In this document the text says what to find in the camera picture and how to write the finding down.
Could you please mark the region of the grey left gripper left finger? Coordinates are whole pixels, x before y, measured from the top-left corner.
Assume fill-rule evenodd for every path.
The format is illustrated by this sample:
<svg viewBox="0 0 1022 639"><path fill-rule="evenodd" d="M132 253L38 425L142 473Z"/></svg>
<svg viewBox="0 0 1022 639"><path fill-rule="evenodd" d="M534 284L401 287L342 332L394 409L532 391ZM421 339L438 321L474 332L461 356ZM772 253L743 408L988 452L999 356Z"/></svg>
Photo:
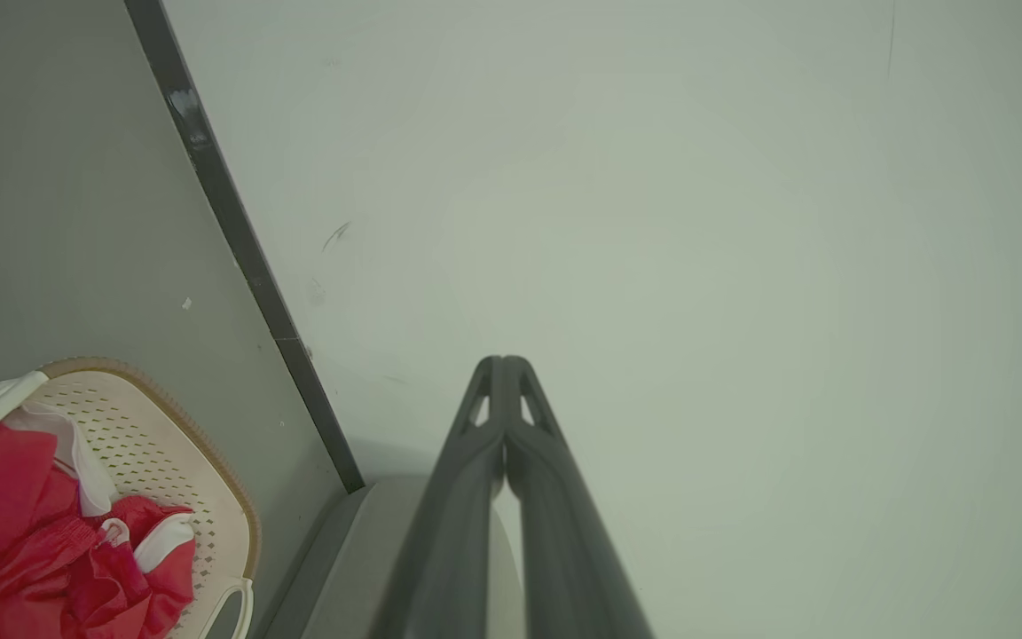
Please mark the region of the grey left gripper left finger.
<svg viewBox="0 0 1022 639"><path fill-rule="evenodd" d="M477 420L498 357L480 359L403 540L369 639L487 639L491 505L502 426Z"/></svg>

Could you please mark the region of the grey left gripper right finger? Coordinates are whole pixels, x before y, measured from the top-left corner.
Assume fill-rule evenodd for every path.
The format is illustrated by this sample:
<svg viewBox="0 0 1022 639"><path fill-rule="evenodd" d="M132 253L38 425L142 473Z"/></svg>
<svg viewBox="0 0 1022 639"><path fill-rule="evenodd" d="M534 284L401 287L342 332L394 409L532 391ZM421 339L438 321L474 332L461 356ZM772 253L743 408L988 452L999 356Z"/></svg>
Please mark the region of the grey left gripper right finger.
<svg viewBox="0 0 1022 639"><path fill-rule="evenodd" d="M535 367L503 359L507 477L520 502L529 639L654 639Z"/></svg>

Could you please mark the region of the red garment with white trim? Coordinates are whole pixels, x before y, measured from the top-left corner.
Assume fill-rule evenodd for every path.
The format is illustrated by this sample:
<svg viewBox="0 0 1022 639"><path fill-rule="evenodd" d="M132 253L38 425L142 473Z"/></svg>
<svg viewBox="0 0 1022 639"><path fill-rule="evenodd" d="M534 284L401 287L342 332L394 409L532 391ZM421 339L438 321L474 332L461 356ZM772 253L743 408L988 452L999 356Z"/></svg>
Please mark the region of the red garment with white trim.
<svg viewBox="0 0 1022 639"><path fill-rule="evenodd" d="M80 518L93 539L61 570L25 587L18 607L0 605L0 639L166 639L194 599L196 543L186 507L121 497L69 418L42 405L1 424L54 433L57 468L78 483Z"/></svg>

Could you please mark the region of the cream perforated plastic laundry basket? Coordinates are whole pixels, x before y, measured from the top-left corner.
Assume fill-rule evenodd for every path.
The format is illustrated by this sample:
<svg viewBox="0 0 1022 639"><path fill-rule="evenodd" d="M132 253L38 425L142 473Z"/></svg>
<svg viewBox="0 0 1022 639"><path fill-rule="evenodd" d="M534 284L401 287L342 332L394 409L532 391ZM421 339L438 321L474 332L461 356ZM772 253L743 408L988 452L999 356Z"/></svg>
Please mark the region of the cream perforated plastic laundry basket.
<svg viewBox="0 0 1022 639"><path fill-rule="evenodd" d="M239 603L238 621L224 639L248 639L261 524L207 433L159 384L117 359L62 359L0 381L0 421L37 404L74 422L119 496L193 509L194 600L168 639L210 639L231 600Z"/></svg>

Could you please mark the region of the black wall baseboard strip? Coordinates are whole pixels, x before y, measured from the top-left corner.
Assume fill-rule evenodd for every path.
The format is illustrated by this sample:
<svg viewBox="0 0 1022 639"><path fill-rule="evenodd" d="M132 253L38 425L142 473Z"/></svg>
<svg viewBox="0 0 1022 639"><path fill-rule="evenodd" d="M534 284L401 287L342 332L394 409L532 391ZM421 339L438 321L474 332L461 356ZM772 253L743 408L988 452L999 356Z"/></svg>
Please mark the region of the black wall baseboard strip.
<svg viewBox="0 0 1022 639"><path fill-rule="evenodd" d="M212 214L256 299L271 338L279 348L337 477L345 493L365 488L349 440L313 366L312 353L281 295L230 167L216 141L203 98L188 72L162 0L124 0L124 4Z"/></svg>

